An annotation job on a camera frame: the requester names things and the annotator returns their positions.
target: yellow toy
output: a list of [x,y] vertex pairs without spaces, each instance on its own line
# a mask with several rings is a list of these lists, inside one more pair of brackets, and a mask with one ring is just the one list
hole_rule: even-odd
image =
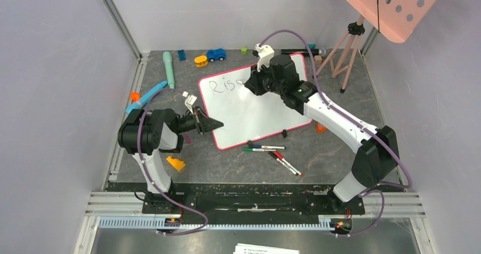
[[207,56],[198,56],[194,59],[194,62],[196,63],[197,67],[203,67],[207,65]]
[[184,168],[185,166],[185,163],[180,160],[180,159],[174,159],[172,158],[171,156],[168,156],[167,157],[167,161],[170,163],[170,165],[172,165],[177,171],[180,172],[180,170],[182,170],[182,168]]

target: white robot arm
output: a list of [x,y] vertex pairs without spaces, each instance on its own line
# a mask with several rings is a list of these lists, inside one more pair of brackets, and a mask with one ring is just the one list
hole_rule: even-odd
[[[312,83],[299,79],[290,56],[274,56],[270,46],[259,44],[253,54],[259,60],[257,65],[251,67],[251,76],[244,83],[246,88],[258,96],[266,92],[278,94],[287,107],[321,123],[356,153],[351,172],[328,193],[338,198],[337,205],[350,201],[366,189],[374,188],[397,166],[390,154],[365,131],[377,132],[377,137],[399,155],[396,136],[391,128],[385,126],[378,129],[342,109],[326,94],[322,93],[321,98]],[[362,128],[355,126],[346,116],[357,121]]]

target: whiteboard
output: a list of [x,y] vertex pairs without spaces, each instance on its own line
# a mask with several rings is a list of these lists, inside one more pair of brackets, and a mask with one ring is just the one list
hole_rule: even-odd
[[[300,80],[307,79],[304,56],[292,54]],[[216,146],[226,150],[275,134],[284,129],[291,130],[308,125],[312,119],[285,106],[279,95],[268,92],[254,95],[244,85],[250,74],[251,65],[223,73],[210,75],[199,80],[199,90],[209,117],[224,123],[212,131]]]

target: toy car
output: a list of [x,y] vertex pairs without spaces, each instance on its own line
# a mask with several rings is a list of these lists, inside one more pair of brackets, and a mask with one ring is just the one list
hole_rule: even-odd
[[214,62],[215,60],[224,60],[226,58],[225,50],[222,48],[216,50],[208,50],[207,51],[207,59],[210,62]]

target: tripod stand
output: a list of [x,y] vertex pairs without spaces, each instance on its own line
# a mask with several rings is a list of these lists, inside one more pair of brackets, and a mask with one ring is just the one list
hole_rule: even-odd
[[[340,90],[340,92],[342,94],[345,91],[345,88],[346,88],[346,85],[347,85],[347,79],[349,78],[349,74],[351,73],[352,64],[354,63],[354,58],[356,57],[357,48],[359,47],[359,43],[361,42],[361,36],[365,32],[364,26],[362,24],[363,22],[364,22],[364,17],[361,15],[361,16],[359,16],[359,19],[357,20],[357,22],[350,23],[348,25],[347,32],[344,34],[343,38],[337,43],[336,47],[334,47],[334,49],[331,51],[331,53],[329,53],[329,55],[324,60],[324,62],[322,62],[321,66],[319,67],[319,69],[316,71],[316,74],[315,74],[317,76],[320,73],[320,71],[325,67],[327,62],[329,62],[331,64],[331,71],[332,71],[331,77],[332,78],[335,78],[338,74],[347,70],[346,75],[344,77],[343,86]],[[334,53],[337,51],[339,46],[341,46],[341,44],[344,42],[344,40],[346,39],[348,34],[351,34],[351,36],[349,37],[349,40],[347,41],[346,46],[344,47],[344,50],[341,54],[341,57],[339,58],[336,67],[334,68],[334,62],[332,61],[332,56],[334,56]],[[351,60],[349,60],[349,65],[347,65],[347,66],[345,66],[341,69],[341,66],[342,66],[343,62],[344,62],[347,54],[349,53],[349,50],[351,49],[351,45],[354,42],[354,38],[356,38],[356,44],[354,45],[354,49],[353,49],[352,54],[351,54]]]

